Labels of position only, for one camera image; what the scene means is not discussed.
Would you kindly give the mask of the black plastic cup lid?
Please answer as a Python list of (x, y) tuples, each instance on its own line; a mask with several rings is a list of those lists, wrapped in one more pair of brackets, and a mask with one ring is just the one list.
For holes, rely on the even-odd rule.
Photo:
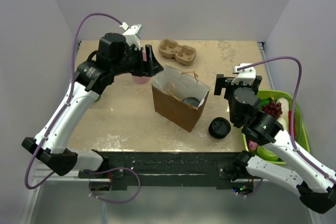
[(187, 97), (182, 100), (183, 103), (198, 108), (200, 101), (195, 97)]

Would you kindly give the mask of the brown paper bag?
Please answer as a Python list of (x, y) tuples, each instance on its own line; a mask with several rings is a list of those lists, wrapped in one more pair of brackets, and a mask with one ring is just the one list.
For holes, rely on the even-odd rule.
[[(198, 78), (195, 71), (181, 71), (165, 65), (152, 82), (154, 110), (184, 130), (191, 132), (200, 119), (210, 87)], [(182, 102), (195, 97), (200, 101), (198, 108)]]

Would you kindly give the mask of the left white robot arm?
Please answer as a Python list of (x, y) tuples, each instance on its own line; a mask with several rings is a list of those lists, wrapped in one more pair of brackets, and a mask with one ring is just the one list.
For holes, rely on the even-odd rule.
[(24, 138), (22, 147), (59, 176), (73, 169), (89, 169), (97, 178), (105, 177), (109, 165), (101, 155), (67, 148), (75, 127), (116, 76), (153, 77), (162, 71), (151, 45), (128, 42), (117, 33), (105, 34), (98, 49), (78, 65), (74, 83), (47, 125), (35, 137)]

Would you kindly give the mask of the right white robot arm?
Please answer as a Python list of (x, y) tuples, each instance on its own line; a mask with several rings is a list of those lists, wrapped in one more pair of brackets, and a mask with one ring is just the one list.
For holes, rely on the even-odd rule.
[(289, 165), (284, 168), (253, 153), (242, 151), (225, 170), (232, 180), (248, 175), (266, 179), (297, 195), (312, 211), (324, 214), (335, 207), (335, 171), (316, 160), (297, 144), (281, 123), (260, 109), (257, 97), (262, 77), (252, 84), (240, 82), (222, 74), (216, 76), (214, 95), (225, 90), (229, 118), (234, 127), (258, 145), (272, 151)]

